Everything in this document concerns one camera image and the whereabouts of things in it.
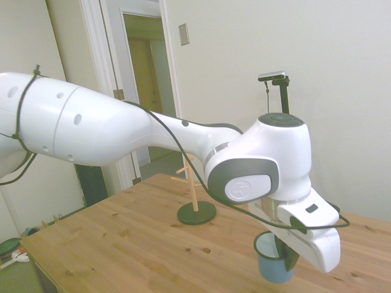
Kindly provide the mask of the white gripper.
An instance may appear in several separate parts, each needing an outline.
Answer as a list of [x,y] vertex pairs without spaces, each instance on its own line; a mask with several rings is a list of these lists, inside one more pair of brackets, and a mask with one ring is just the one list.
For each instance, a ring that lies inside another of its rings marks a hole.
[[[308,201],[297,204],[282,204],[277,207],[277,217],[286,225],[296,218],[304,226],[328,226],[337,223],[338,212],[325,201]],[[322,272],[330,272],[340,261],[340,236],[335,228],[286,230],[266,226],[274,235],[279,258],[285,259],[287,272],[296,265],[299,255]]]

